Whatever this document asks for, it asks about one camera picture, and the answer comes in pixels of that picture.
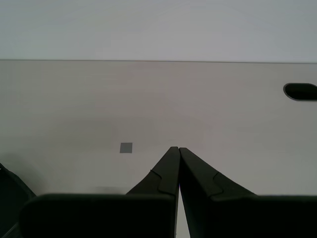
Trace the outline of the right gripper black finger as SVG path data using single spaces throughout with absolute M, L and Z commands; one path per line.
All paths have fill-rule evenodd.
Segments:
M 180 190 L 192 238 L 315 238 L 316 196 L 256 195 L 180 148 Z
M 19 215 L 26 238 L 173 238 L 180 151 L 171 147 L 126 194 L 45 194 Z

